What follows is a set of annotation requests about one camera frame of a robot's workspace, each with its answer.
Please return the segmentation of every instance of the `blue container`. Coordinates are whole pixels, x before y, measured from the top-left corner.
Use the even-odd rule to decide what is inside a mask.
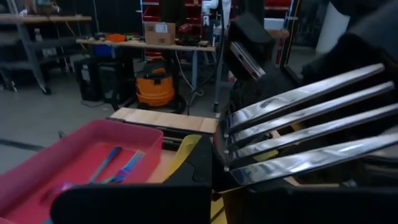
[[[97,57],[112,57],[112,47],[108,45],[94,45],[93,50]]]

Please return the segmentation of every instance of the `white column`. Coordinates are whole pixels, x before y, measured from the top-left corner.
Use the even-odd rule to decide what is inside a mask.
[[[349,16],[338,12],[334,5],[329,2],[318,40],[317,53],[324,54],[329,52],[336,45],[340,36],[345,33],[348,22]]]

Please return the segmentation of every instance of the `concrete floor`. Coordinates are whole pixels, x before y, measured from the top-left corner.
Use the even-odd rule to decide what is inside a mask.
[[[313,58],[311,50],[296,49],[292,52],[289,65],[300,72],[301,66]],[[183,89],[187,89],[186,84],[182,85]],[[68,134],[94,119],[106,118],[114,112],[110,105],[97,108],[82,105],[73,75],[55,73],[49,86],[53,91],[50,96],[43,95],[37,85],[23,86],[17,93],[0,90],[0,139],[47,147],[58,140],[59,131]],[[205,94],[196,98],[190,110],[191,115],[214,118],[214,85],[204,86],[203,90]],[[228,97],[228,89],[223,89],[220,103],[226,102]],[[0,145],[0,174],[35,153],[37,152]]]

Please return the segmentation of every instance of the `metal blade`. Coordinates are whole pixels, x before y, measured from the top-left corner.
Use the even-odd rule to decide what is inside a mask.
[[[305,108],[303,110],[285,115],[280,118],[273,119],[271,121],[267,121],[265,123],[256,125],[254,127],[245,129],[236,134],[232,134],[229,136],[227,143],[228,147],[237,146],[238,144],[247,144],[252,140],[256,139],[258,136],[263,135],[265,133],[269,133],[273,130],[278,130],[280,128],[287,127],[291,124],[295,124],[301,121],[305,121],[306,119],[310,119],[316,117],[321,114],[325,114],[327,112],[337,110],[344,106],[366,100],[370,97],[377,96],[388,91],[394,89],[393,82],[383,83],[381,85],[374,86],[372,88],[368,88],[362,91],[358,91],[356,93],[352,93],[346,96],[342,96],[335,100],[330,100],[319,105],[311,106],[309,108]]]
[[[224,132],[231,134],[250,128],[269,115],[363,80],[383,70],[384,65],[381,63],[370,65],[273,96],[233,113],[226,120],[227,127]]]
[[[309,139],[317,138],[330,134],[342,129],[350,128],[359,124],[374,121],[392,114],[398,113],[398,103],[384,106],[375,110],[363,112],[349,117],[337,119],[324,124],[319,124],[311,128],[296,131],[294,133],[286,134],[279,138],[274,138],[259,142],[231,153],[232,162],[242,159],[247,156],[255,156],[275,149],[282,149],[283,147],[291,146],[297,142],[307,141]]]
[[[245,186],[279,179],[309,170],[322,169],[340,162],[353,160],[367,153],[398,144],[398,133],[346,142],[291,156],[259,162],[231,170],[239,185]]]

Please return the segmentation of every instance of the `orange shop vacuum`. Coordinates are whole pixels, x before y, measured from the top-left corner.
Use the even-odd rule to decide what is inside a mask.
[[[169,108],[171,113],[185,111],[185,99],[176,93],[173,74],[162,57],[153,57],[136,73],[138,109]]]

